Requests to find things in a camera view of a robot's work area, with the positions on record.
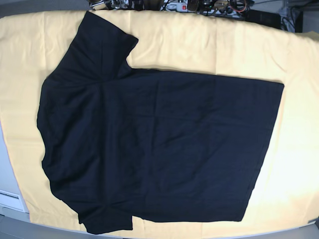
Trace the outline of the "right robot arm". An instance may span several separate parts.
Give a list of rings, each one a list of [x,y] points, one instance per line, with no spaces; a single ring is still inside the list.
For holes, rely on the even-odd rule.
[[[87,0],[89,7],[93,10],[108,9],[106,0]]]

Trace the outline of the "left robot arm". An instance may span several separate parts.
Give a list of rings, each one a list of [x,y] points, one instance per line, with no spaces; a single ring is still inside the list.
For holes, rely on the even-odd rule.
[[[217,12],[220,14],[243,13],[248,6],[246,0],[200,0],[197,10],[206,15]]]

